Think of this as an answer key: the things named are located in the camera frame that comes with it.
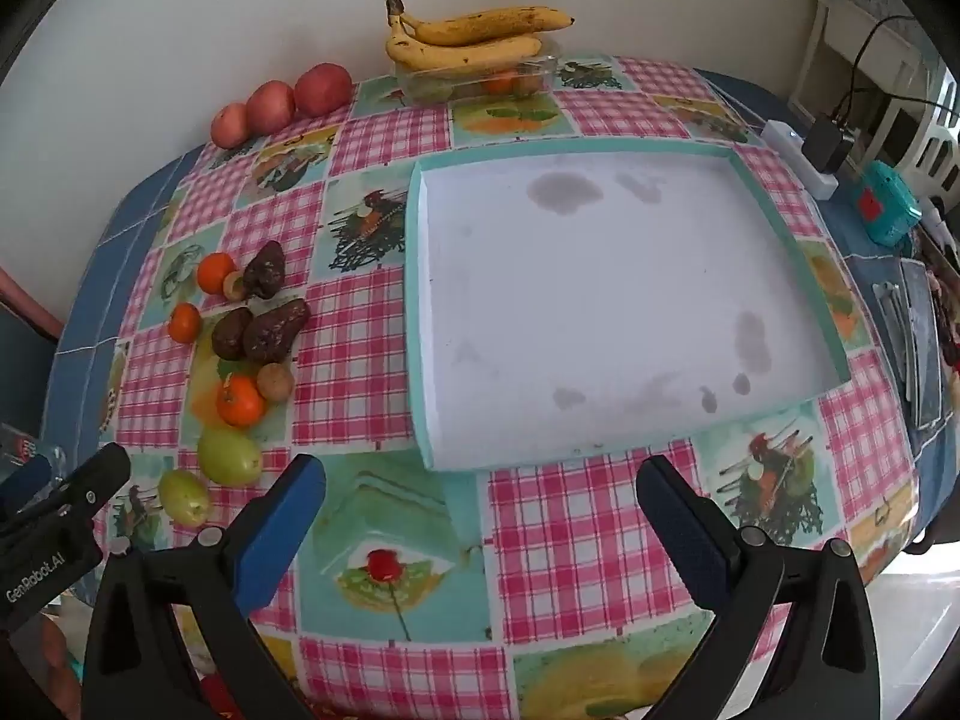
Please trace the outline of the small green fruit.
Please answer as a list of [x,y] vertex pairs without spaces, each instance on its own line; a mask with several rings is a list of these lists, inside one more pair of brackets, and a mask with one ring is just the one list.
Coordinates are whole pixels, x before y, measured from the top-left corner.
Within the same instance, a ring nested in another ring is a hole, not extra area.
[[210,515],[212,502],[205,483],[189,470],[167,470],[158,483],[161,507],[172,522],[199,528]]

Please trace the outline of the large green fruit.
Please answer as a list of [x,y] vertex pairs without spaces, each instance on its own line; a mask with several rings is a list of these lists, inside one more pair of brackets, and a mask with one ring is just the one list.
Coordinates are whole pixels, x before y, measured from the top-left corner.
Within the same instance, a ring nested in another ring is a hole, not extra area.
[[244,488],[262,475],[262,450],[233,427],[205,427],[197,442],[197,461],[206,479],[228,488]]

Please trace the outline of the orange mandarin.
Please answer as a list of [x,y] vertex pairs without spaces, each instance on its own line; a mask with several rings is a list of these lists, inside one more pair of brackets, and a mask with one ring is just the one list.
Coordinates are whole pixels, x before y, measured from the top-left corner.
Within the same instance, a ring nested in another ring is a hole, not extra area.
[[203,294],[223,293],[223,283],[236,270],[235,261],[226,252],[213,252],[200,261],[195,270],[195,281]]
[[202,316],[192,302],[179,302],[167,322],[167,334],[179,344],[192,344],[202,331]]
[[245,374],[228,374],[218,387],[217,413],[221,421],[238,429],[256,426],[267,411],[265,398],[260,394],[256,381]]

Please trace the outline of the brown round longan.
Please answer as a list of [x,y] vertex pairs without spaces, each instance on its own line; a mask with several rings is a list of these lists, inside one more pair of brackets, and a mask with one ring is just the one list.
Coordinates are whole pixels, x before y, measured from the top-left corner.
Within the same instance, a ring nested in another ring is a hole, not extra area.
[[285,364],[270,362],[257,372],[256,385],[260,396],[268,403],[285,403],[293,395],[295,378]]

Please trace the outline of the small dark avocado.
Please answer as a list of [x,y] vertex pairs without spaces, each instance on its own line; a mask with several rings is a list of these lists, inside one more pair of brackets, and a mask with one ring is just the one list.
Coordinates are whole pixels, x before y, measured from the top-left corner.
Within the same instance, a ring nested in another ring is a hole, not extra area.
[[244,358],[244,333],[253,318],[254,314],[247,307],[238,307],[223,314],[213,327],[213,353],[225,361]]

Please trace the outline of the long dark wrinkled avocado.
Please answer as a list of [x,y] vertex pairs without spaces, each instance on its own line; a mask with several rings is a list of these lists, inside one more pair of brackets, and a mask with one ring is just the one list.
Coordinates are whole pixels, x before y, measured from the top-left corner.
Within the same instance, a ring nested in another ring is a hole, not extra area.
[[311,309],[302,298],[263,312],[245,327],[242,335],[245,357],[260,366],[285,361],[310,318]]

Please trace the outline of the broad dark wrinkled avocado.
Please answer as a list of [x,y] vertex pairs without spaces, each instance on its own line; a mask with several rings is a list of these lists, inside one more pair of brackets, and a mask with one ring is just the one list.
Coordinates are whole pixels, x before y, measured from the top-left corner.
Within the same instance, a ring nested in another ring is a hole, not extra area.
[[245,266],[242,284],[247,294],[270,299],[285,286],[286,257],[278,241],[268,241]]

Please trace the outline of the fruit pattern plaid tablecloth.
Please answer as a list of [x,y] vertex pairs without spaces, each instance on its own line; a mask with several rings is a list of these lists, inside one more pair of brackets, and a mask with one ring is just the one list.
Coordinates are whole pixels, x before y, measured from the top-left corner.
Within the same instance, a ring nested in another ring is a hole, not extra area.
[[347,109],[133,190],[70,319],[99,539],[187,543],[301,452],[327,497],[256,624],[295,683],[415,718],[649,706],[708,626],[633,494],[669,458],[736,525],[851,544],[918,491],[892,371],[817,205],[701,71],[586,55],[547,91]]

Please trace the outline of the white teal-edged tray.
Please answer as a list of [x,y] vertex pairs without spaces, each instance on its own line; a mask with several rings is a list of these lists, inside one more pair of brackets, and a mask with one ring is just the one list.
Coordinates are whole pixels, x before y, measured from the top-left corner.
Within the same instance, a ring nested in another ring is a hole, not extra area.
[[565,138],[423,158],[404,304],[413,430],[437,472],[638,449],[851,377],[794,232],[717,143]]

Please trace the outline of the white power strip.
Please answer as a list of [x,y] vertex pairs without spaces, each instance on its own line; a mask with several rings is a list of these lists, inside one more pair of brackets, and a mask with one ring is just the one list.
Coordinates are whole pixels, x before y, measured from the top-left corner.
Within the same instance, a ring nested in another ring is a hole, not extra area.
[[826,202],[835,195],[838,181],[833,174],[817,171],[811,160],[802,153],[804,138],[788,122],[768,121],[760,138],[773,148],[796,174],[807,193],[817,202]]

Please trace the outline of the teal box red label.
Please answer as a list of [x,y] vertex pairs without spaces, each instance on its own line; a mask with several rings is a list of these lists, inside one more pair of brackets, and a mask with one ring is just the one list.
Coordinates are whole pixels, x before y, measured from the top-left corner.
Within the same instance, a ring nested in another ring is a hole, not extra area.
[[898,172],[882,161],[862,171],[856,210],[876,244],[895,249],[921,221],[921,206]]

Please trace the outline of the middle red apple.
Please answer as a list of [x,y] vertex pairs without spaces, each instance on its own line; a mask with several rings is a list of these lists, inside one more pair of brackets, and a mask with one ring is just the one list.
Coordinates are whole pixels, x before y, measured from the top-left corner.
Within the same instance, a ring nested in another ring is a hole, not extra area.
[[254,135],[272,135],[295,118],[295,92],[281,80],[265,82],[245,101],[245,114]]

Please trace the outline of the large red apple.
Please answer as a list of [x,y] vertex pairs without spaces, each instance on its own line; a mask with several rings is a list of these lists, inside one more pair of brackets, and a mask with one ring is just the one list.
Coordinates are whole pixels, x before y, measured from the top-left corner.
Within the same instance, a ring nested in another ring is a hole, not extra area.
[[295,83],[295,103],[306,117],[322,117],[346,106],[353,94],[350,73],[342,65],[319,64]]

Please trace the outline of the white chair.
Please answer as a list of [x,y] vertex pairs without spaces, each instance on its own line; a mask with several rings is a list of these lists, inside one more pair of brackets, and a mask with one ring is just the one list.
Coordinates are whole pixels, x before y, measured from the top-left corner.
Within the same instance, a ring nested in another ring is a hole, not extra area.
[[789,107],[810,122],[815,114],[802,102],[815,57],[832,50],[850,71],[844,91],[855,101],[877,99],[878,122],[861,127],[848,163],[861,171],[889,153],[889,137],[901,115],[916,121],[905,153],[893,167],[908,187],[935,197],[946,208],[958,206],[958,78],[939,57],[926,59],[892,23],[879,23],[850,0],[817,0]]

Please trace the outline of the yellow banana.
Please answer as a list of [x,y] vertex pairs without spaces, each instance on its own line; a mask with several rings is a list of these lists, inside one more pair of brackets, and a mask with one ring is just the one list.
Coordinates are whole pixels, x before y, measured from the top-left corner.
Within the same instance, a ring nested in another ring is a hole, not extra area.
[[397,16],[415,39],[439,47],[471,46],[534,32],[558,31],[574,25],[573,16],[566,11],[544,5],[490,8],[434,21],[413,18],[405,8],[404,0],[386,0],[386,8],[387,15]]
[[387,21],[391,36],[387,37],[386,54],[396,64],[413,71],[460,70],[516,64],[521,60],[537,57],[542,50],[542,41],[530,34],[503,37],[473,46],[433,46],[410,36],[397,15],[389,16]]

